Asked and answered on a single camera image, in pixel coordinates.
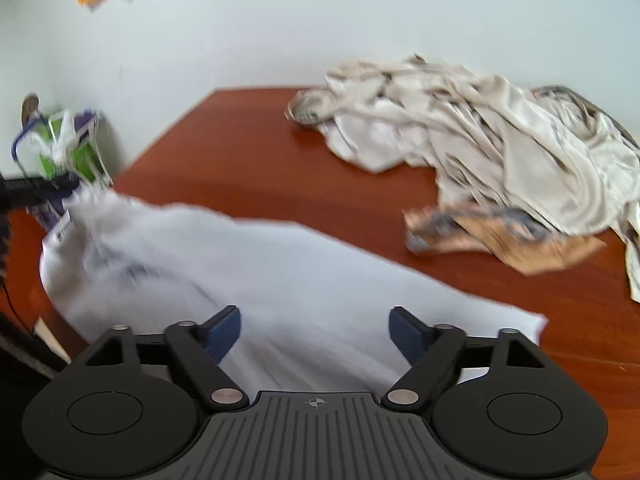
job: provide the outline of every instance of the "crumpled fabric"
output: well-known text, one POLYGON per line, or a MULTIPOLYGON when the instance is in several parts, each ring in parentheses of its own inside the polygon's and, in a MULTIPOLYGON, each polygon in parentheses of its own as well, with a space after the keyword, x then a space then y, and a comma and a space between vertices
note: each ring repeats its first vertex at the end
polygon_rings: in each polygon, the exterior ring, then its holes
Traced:
POLYGON ((417 56, 347 63, 326 83, 288 113, 335 155, 372 173, 431 166, 440 204, 516 207, 567 235, 611 227, 640 301, 640 144, 602 110, 564 87, 529 91, 417 56))
POLYGON ((259 390, 373 392, 409 369, 388 334, 402 305, 424 323, 538 341, 546 319, 451 288, 292 222, 233 220, 83 189, 45 238, 40 277, 61 316, 92 342, 115 324, 161 333, 225 305, 242 315, 221 368, 259 390))

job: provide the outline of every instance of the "black circular base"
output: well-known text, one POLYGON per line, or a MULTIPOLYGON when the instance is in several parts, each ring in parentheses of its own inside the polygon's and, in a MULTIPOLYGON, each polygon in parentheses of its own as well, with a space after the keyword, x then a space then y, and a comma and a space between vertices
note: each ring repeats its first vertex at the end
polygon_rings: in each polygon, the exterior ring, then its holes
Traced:
POLYGON ((61 374, 24 413, 24 437, 50 468, 80 478, 126 478, 174 459, 191 441, 198 415, 178 386, 110 367, 82 368, 61 374))
POLYGON ((607 434, 602 409, 549 368, 505 367, 458 384, 431 415, 442 443, 507 478, 560 478, 593 466, 607 434))

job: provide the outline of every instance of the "beige cloth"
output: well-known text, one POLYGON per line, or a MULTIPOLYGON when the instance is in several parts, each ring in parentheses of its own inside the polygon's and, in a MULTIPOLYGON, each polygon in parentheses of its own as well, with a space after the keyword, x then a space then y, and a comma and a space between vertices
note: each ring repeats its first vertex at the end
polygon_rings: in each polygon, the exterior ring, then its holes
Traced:
POLYGON ((567 235, 612 227, 640 301, 639 145, 601 110, 567 89, 528 91, 419 57, 352 62, 326 82, 289 113, 337 156, 374 173, 433 166, 440 203, 517 207, 567 235))

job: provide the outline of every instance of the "wooden table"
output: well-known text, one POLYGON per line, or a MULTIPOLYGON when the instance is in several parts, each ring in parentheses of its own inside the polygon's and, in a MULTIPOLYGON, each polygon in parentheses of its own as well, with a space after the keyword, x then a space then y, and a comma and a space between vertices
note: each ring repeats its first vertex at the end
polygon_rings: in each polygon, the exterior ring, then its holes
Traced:
POLYGON ((629 299, 623 245, 565 272, 525 277, 488 254, 418 257, 401 211, 436 201, 434 173, 380 175, 344 163, 322 135, 284 117, 291 89, 218 92, 173 126, 116 181, 152 203, 297 221, 456 288, 541 312, 542 348, 603 406, 609 437, 594 474, 640 479, 640 304, 629 299))

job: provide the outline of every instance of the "crosshair logo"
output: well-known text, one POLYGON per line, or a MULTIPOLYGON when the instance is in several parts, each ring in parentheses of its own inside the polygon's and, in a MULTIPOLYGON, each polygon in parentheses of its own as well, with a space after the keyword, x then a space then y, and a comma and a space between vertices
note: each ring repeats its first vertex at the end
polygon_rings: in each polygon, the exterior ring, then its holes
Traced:
POLYGON ((321 399, 320 397, 314 397, 313 399, 308 400, 306 403, 309 406, 313 406, 317 410, 318 408, 324 406, 326 404, 326 401, 324 399, 321 399))

